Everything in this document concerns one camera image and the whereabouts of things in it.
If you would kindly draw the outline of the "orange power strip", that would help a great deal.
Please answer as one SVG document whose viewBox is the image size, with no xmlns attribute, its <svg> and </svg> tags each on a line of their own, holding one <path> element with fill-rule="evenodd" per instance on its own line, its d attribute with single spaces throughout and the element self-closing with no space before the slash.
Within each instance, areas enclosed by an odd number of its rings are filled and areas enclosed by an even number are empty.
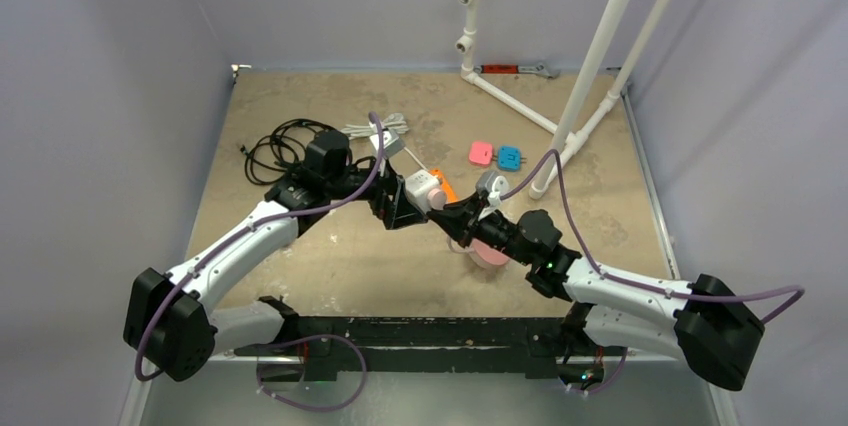
<svg viewBox="0 0 848 426">
<path fill-rule="evenodd" d="M 455 203 L 455 202 L 459 201 L 459 197 L 457 196 L 453 187 L 450 185 L 446 176 L 444 175 L 444 173 L 440 169 L 436 169 L 436 168 L 430 169 L 429 173 L 432 174 L 439 181 L 440 187 L 445 193 L 447 204 Z"/>
</svg>

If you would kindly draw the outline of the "white cube socket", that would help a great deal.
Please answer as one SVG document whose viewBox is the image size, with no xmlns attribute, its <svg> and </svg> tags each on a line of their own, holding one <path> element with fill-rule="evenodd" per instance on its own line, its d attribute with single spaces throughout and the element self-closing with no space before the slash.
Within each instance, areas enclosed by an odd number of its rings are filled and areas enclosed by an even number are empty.
<svg viewBox="0 0 848 426">
<path fill-rule="evenodd" d="M 406 198 L 422 213 L 431 209 L 429 194 L 440 188 L 439 180 L 429 171 L 420 169 L 404 181 Z"/>
</svg>

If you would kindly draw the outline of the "pink plug adapter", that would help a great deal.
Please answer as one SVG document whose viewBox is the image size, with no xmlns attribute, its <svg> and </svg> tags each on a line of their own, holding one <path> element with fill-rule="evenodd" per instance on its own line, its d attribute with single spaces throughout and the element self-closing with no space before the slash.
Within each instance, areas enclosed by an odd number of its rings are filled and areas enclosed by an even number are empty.
<svg viewBox="0 0 848 426">
<path fill-rule="evenodd" d="M 491 143 L 473 141 L 469 148 L 468 161 L 477 166 L 489 166 L 494 156 L 494 147 Z"/>
</svg>

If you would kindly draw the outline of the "blue plug adapter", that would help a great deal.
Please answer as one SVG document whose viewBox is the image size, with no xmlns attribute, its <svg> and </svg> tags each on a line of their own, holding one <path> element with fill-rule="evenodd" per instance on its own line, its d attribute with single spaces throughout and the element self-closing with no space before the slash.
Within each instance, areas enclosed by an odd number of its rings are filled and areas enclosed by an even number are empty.
<svg viewBox="0 0 848 426">
<path fill-rule="evenodd" d="M 517 172 L 526 163 L 521 151 L 513 146 L 504 145 L 498 148 L 496 166 L 501 171 Z"/>
</svg>

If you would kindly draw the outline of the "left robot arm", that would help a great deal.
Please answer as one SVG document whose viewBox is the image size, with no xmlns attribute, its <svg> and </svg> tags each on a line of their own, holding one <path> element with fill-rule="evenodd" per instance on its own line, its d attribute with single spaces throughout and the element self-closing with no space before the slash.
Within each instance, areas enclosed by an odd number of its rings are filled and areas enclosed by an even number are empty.
<svg viewBox="0 0 848 426">
<path fill-rule="evenodd" d="M 375 155 L 355 162 L 342 132 L 316 135 L 303 159 L 226 235 L 164 273 L 149 268 L 134 280 L 123 338 L 136 352 L 137 379 L 166 374 L 183 381 L 211 356 L 246 346 L 262 344 L 275 355 L 292 351 L 298 328 L 286 320 L 281 301 L 217 306 L 256 266 L 333 209 L 365 201 L 388 230 L 426 222 L 441 199 L 439 179 L 426 169 L 408 177 L 394 170 L 389 155 L 401 142 L 392 131 L 370 141 Z"/>
</svg>

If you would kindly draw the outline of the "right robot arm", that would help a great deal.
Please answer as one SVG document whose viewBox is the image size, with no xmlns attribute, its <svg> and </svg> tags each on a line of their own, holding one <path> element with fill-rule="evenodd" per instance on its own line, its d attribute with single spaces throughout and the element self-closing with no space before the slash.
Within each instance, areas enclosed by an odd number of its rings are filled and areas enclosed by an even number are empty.
<svg viewBox="0 0 848 426">
<path fill-rule="evenodd" d="M 658 279 L 592 262 L 561 244 L 544 209 L 513 222 L 499 211 L 484 213 L 482 199 L 470 197 L 426 215 L 460 245 L 477 240 L 528 266 L 525 278 L 534 290 L 577 307 L 579 315 L 561 327 L 569 350 L 645 350 L 683 361 L 725 390 L 745 385 L 765 326 L 720 279 Z"/>
</svg>

